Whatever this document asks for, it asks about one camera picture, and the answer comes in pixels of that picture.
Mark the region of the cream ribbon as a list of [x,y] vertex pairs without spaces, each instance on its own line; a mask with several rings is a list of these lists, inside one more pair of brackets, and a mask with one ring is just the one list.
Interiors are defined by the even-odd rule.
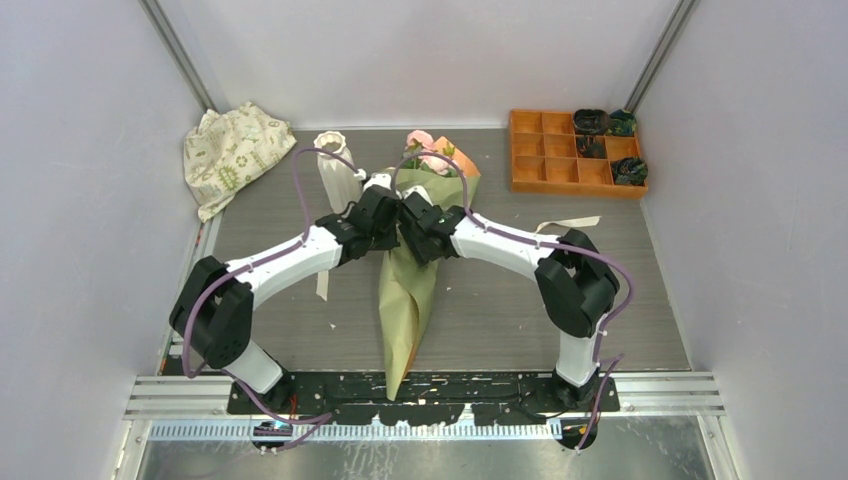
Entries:
[[[534,233],[540,234],[545,228],[564,227],[581,228],[593,227],[599,224],[601,216],[578,217],[572,219],[549,220],[537,225]],[[329,271],[320,271],[316,275],[316,294],[324,301],[328,300]]]

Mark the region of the green pink flower bouquet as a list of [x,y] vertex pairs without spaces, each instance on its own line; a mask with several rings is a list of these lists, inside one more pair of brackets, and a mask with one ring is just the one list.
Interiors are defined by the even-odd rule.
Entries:
[[[406,138],[406,155],[397,187],[404,191],[423,186],[432,202],[446,210],[462,206],[476,194],[481,174],[476,165],[446,137],[434,138],[413,130]],[[420,267],[404,242],[383,256],[378,283],[378,312],[383,340],[385,396],[394,401],[414,362],[426,332],[434,303],[439,263]]]

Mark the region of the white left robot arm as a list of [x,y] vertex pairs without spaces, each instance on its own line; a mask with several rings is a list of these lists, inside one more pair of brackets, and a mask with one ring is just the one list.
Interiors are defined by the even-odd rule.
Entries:
[[318,219],[302,235],[230,262],[199,260],[170,313],[169,324],[209,367],[229,373],[260,410],[277,413],[292,397],[291,376],[252,338],[254,310],[320,272],[398,246],[399,194],[374,184],[346,214]]

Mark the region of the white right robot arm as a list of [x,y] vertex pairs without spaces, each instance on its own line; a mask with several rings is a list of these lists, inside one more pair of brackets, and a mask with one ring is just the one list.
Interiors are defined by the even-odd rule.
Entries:
[[548,318],[559,331],[553,389],[567,410],[582,409],[594,396],[599,377],[595,346],[599,325],[612,310],[620,284],[597,259],[583,232],[539,235],[486,220],[460,206],[430,202],[421,187],[409,189],[400,204],[399,230],[415,261],[480,260],[518,273],[539,289]]

